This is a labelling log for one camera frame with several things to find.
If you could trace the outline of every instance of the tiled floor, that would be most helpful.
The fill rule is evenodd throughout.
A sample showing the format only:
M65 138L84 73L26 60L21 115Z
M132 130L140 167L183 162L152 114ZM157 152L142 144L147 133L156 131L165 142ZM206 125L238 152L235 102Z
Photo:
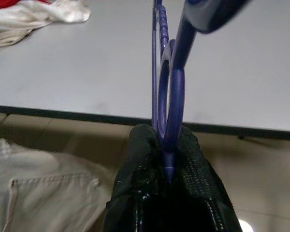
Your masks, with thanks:
M100 163L115 176L131 127L0 114L0 137ZM290 142L198 133L240 219L254 232L290 232Z

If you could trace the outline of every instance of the pants pocket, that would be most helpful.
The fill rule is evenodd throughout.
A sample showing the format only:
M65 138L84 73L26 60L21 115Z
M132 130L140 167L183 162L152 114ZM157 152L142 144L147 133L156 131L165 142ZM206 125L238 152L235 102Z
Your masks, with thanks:
M3 232L83 232L98 207L88 173L13 179Z

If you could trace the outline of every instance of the blue plastic hanger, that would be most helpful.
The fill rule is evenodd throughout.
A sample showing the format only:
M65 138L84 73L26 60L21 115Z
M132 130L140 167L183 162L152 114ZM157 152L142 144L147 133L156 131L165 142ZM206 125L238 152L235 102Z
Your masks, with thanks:
M153 1L152 20L152 126L158 131L166 179L174 175L174 149L183 121L185 71L196 32L211 33L228 22L249 0L186 0L176 40L169 40L166 9ZM156 31L160 34L160 75L157 101ZM169 112L167 116L170 77Z

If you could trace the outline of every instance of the white cloth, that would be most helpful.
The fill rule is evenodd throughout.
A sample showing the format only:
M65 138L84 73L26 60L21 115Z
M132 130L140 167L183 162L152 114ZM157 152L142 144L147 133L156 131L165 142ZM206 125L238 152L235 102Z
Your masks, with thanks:
M86 232L111 180L100 165L0 139L0 232Z
M31 30L50 23L86 22L89 17L90 9L82 0L56 0L52 4L21 0L11 7L0 9L0 47L15 44Z

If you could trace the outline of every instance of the white table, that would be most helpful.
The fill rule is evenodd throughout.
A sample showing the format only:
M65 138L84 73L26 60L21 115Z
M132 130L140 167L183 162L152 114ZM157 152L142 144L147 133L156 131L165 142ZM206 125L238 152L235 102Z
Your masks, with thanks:
M148 122L152 0L88 2L88 22L52 24L0 49L0 112ZM183 2L164 1L170 38ZM197 35L185 71L193 129L290 135L290 0L254 0L221 30Z

